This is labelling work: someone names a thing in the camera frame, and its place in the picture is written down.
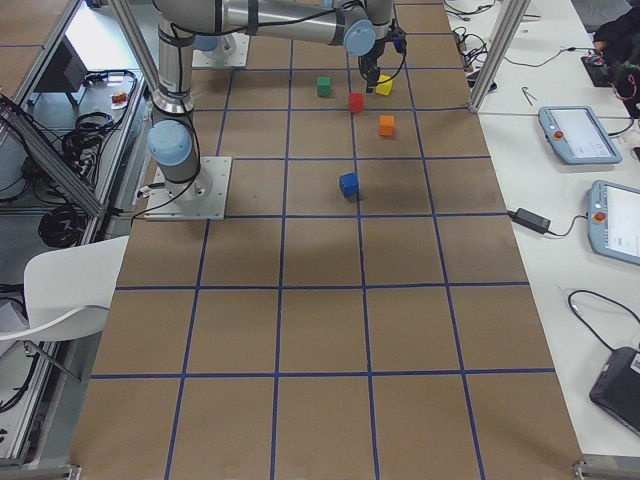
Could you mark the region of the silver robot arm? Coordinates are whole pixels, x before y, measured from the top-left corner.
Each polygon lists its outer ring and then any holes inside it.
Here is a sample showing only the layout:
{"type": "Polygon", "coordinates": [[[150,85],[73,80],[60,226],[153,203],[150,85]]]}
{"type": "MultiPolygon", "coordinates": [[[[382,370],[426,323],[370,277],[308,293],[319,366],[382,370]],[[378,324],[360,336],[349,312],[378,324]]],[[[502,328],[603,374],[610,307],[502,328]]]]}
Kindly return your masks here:
{"type": "Polygon", "coordinates": [[[159,114],[148,139],[169,196],[178,204],[206,198],[212,179],[204,172],[193,126],[193,52],[198,38],[219,41],[233,33],[341,46],[364,63],[372,89],[378,58],[392,40],[390,1],[157,1],[160,13],[159,84],[153,89],[159,114]]]}
{"type": "MultiPolygon", "coordinates": [[[[274,32],[268,31],[266,35],[331,46],[342,46],[350,56],[358,57],[359,71],[366,81],[366,92],[372,93],[377,88],[380,79],[380,68],[377,65],[377,61],[384,53],[387,40],[386,38],[376,37],[374,29],[368,20],[358,21],[349,28],[337,27],[331,40],[320,37],[309,29],[303,29],[301,32],[296,33],[293,29],[285,28],[282,30],[276,28],[274,32]]],[[[244,28],[241,28],[240,32],[229,31],[219,36],[196,35],[193,44],[181,50],[179,66],[182,68],[182,86],[187,87],[187,79],[191,79],[193,52],[195,50],[215,51],[220,44],[223,44],[225,39],[234,40],[244,37],[244,28]]]]}

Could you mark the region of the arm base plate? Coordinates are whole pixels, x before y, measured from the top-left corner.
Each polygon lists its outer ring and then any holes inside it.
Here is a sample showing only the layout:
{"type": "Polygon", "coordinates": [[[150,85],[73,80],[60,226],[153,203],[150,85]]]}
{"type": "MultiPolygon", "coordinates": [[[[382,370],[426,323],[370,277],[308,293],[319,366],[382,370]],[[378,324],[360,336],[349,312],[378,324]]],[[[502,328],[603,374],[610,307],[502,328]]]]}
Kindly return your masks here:
{"type": "Polygon", "coordinates": [[[151,190],[143,218],[149,221],[223,220],[231,169],[231,157],[203,156],[199,175],[183,193],[185,186],[166,184],[157,167],[154,182],[163,186],[151,190]]]}
{"type": "Polygon", "coordinates": [[[194,69],[244,68],[248,59],[250,37],[242,33],[224,36],[200,36],[194,40],[194,69]]]}

